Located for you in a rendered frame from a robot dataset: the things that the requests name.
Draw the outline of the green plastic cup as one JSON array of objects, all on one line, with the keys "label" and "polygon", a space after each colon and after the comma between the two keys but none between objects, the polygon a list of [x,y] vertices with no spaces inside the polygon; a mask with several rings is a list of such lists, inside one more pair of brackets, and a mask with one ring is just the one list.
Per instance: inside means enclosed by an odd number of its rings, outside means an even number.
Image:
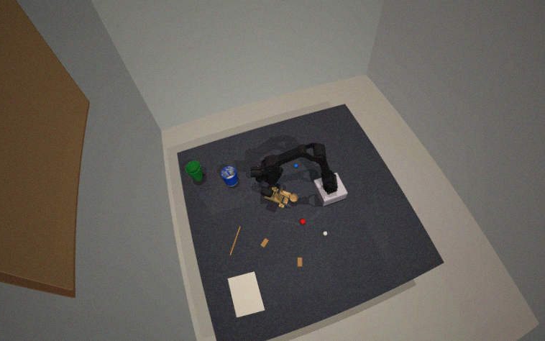
[{"label": "green plastic cup", "polygon": [[200,163],[196,160],[187,164],[186,171],[195,181],[200,181],[203,178]]}]

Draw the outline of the dark blue cup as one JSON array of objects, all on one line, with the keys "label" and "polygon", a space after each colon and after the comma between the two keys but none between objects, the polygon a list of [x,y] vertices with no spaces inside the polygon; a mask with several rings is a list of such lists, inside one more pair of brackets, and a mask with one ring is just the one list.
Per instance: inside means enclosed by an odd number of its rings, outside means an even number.
[{"label": "dark blue cup", "polygon": [[235,171],[235,169],[231,166],[227,166],[225,167],[222,172],[221,172],[221,175],[226,183],[226,185],[228,186],[235,186],[237,184],[237,173]]}]

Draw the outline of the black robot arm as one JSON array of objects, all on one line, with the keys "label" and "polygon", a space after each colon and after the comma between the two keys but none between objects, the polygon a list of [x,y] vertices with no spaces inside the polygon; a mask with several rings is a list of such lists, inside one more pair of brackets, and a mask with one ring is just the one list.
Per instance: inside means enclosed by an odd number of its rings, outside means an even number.
[{"label": "black robot arm", "polygon": [[[313,148],[314,156],[307,153],[306,150]],[[290,162],[297,158],[307,158],[310,161],[315,161],[319,164],[321,168],[321,182],[325,192],[329,195],[337,191],[337,182],[336,174],[329,170],[328,163],[326,161],[326,151],[325,145],[317,142],[312,142],[307,145],[299,145],[292,150],[284,152],[279,155],[269,155],[261,162],[261,166],[251,166],[251,178],[256,177],[258,183],[262,181],[267,181],[267,178],[276,177],[277,173],[280,172],[280,166],[284,163]]]}]

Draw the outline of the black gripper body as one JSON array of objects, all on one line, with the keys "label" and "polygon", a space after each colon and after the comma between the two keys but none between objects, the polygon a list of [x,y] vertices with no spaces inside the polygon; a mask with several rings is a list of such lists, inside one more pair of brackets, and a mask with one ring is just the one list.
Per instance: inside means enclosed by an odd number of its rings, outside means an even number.
[{"label": "black gripper body", "polygon": [[269,197],[269,198],[272,196],[272,194],[273,194],[272,187],[273,187],[273,185],[276,184],[276,182],[277,182],[277,180],[278,180],[278,177],[277,177],[277,176],[278,176],[279,174],[282,175],[282,172],[283,172],[283,169],[280,167],[280,172],[276,172],[276,173],[277,173],[276,177],[270,179],[270,178],[267,178],[267,176],[265,175],[265,178],[267,179],[266,182],[267,182],[269,185],[268,185],[268,187],[264,187],[264,186],[262,187],[262,190],[261,190],[261,192],[260,192],[261,195],[266,196],[266,197]]}]

